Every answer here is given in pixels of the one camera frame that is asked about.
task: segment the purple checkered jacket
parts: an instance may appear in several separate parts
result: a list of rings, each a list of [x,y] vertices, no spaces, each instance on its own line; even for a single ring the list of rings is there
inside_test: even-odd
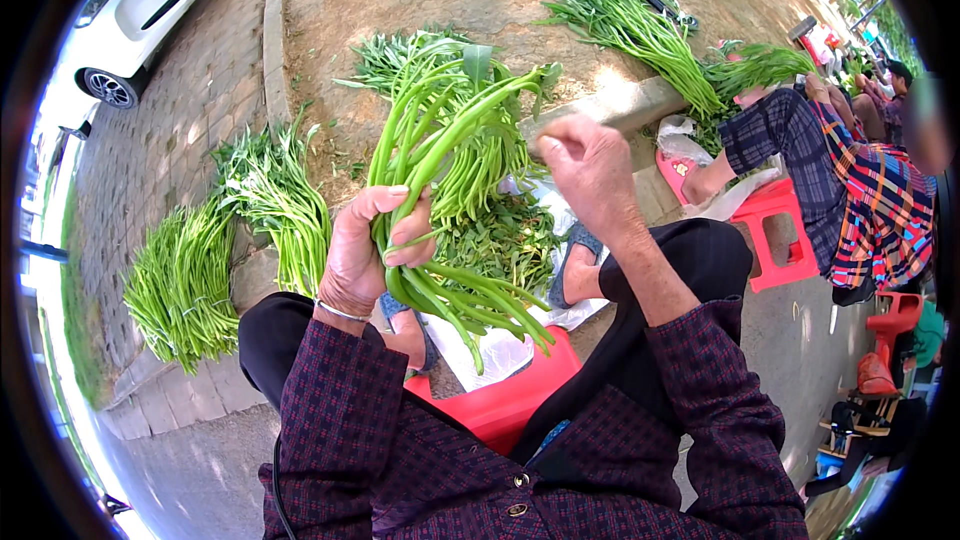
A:
[[[534,458],[562,451],[589,487],[534,468],[405,400],[407,358],[311,321],[280,404],[280,492],[297,538],[795,538],[804,505],[778,451],[781,411],[731,340],[738,300],[647,331],[699,498],[680,512],[677,434],[612,386]],[[286,537],[260,467],[264,537]]]

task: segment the dirt ground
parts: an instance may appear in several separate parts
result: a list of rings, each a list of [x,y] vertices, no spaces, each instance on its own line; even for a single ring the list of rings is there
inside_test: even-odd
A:
[[[354,73],[350,46],[376,31],[409,33],[423,24],[453,23],[476,42],[503,48],[497,57],[515,72],[558,61],[564,69],[555,89],[560,103],[595,92],[605,83],[654,75],[618,51],[577,42],[563,26],[534,25],[549,16],[541,1],[545,0],[285,0],[291,112],[303,102],[314,102],[306,111],[306,123],[322,128],[316,154],[310,153],[308,163],[312,180],[323,182],[327,201],[340,204],[359,190],[363,176],[351,180],[345,170],[337,169],[334,177],[334,167],[369,162],[388,113],[386,101],[372,90],[331,81]],[[700,31],[690,41],[697,55],[722,38],[787,44],[787,31],[807,15],[834,19],[816,0],[678,1],[700,20]]]

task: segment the plaid pants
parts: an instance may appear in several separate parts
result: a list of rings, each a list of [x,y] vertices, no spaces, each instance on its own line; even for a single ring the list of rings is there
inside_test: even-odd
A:
[[[803,230],[817,268],[827,276],[840,242],[847,188],[834,172],[831,149],[810,105],[798,91],[780,88],[721,122],[717,129],[726,160],[735,173],[747,174],[780,153],[793,181]]]

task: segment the orange bag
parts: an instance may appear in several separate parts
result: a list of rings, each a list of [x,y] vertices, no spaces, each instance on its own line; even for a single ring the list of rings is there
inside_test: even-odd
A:
[[[889,355],[887,358],[883,358],[877,353],[863,355],[863,358],[856,365],[856,387],[861,394],[894,394],[897,392],[897,387],[894,386],[894,378],[890,375],[890,367],[886,365],[887,361],[889,361]]]

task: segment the black cable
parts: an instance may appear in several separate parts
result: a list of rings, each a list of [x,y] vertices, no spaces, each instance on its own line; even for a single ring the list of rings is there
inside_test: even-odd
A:
[[[290,526],[290,520],[287,519],[287,510],[283,508],[283,498],[281,498],[281,435],[276,435],[276,442],[273,443],[273,502],[276,503],[276,512],[280,515],[280,521],[287,530],[287,536],[290,540],[297,540],[294,534],[294,528]]]

